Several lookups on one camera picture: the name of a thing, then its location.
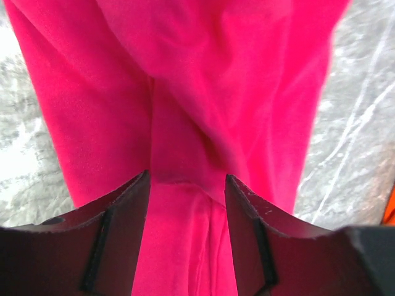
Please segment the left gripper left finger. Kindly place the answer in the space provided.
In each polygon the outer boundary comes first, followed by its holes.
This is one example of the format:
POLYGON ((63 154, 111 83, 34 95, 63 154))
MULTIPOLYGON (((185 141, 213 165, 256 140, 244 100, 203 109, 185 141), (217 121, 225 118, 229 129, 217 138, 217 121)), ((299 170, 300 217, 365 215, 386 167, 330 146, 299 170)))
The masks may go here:
POLYGON ((1 294, 130 295, 150 182, 144 171, 41 224, 1 228, 1 294))

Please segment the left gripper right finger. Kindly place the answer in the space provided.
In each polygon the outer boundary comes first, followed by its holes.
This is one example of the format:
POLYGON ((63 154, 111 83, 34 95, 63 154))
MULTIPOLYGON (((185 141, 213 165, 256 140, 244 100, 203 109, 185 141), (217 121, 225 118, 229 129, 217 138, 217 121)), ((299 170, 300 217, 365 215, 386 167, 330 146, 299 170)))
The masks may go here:
POLYGON ((225 200, 239 295, 394 294, 392 226, 323 229, 232 175, 225 200))

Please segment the magenta t-shirt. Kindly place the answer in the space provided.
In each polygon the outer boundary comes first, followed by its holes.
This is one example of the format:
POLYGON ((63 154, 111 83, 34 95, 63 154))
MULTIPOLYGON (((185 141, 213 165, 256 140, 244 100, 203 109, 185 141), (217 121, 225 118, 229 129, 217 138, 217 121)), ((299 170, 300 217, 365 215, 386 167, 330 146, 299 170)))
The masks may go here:
POLYGON ((225 177, 292 213, 348 1, 6 1, 77 207, 151 173, 133 295, 236 295, 225 177))

